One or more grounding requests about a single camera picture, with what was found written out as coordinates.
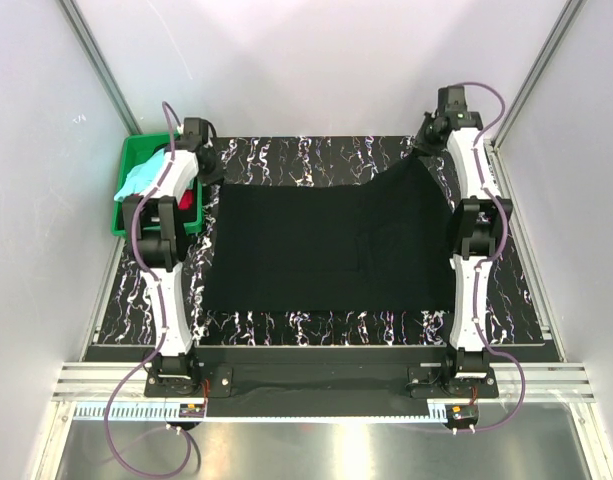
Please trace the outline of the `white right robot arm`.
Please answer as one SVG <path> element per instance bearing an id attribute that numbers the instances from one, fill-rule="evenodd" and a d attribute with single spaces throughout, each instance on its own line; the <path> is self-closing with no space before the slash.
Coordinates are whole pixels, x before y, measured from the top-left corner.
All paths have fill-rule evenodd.
<path id="1" fill-rule="evenodd" d="M 455 310 L 440 384 L 452 396 L 462 396 L 487 381 L 491 346 L 485 332 L 487 288 L 493 263 L 502 255 L 509 236 L 513 212 L 511 200 L 502 196 L 485 158 L 481 114 L 468 107 L 466 89 L 477 87 L 500 103 L 499 122 L 505 102 L 492 87 L 467 81 L 438 90 L 437 108 L 426 113 L 415 150 L 437 156 L 450 154 L 461 199 L 448 226 L 450 263 L 455 272 Z"/>

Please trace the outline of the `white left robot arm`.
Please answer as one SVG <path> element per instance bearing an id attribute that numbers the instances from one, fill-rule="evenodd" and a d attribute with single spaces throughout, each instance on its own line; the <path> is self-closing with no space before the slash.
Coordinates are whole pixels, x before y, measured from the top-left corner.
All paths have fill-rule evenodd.
<path id="1" fill-rule="evenodd" d="M 180 203 L 190 184 L 219 177 L 215 136 L 210 121 L 185 118 L 158 150 L 161 161 L 152 178 L 122 200 L 126 237 L 152 305 L 156 347 L 144 359 L 145 394 L 152 397 L 191 396 L 203 387 L 184 310 L 182 270 L 189 235 Z"/>

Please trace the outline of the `black t shirt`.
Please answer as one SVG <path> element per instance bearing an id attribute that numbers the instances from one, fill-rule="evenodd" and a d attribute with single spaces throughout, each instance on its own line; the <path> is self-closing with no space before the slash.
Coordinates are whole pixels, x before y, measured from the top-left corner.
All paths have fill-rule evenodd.
<path id="1" fill-rule="evenodd" d="M 202 305 L 216 312 L 452 310 L 447 200 L 415 157 L 362 185 L 226 184 Z"/>

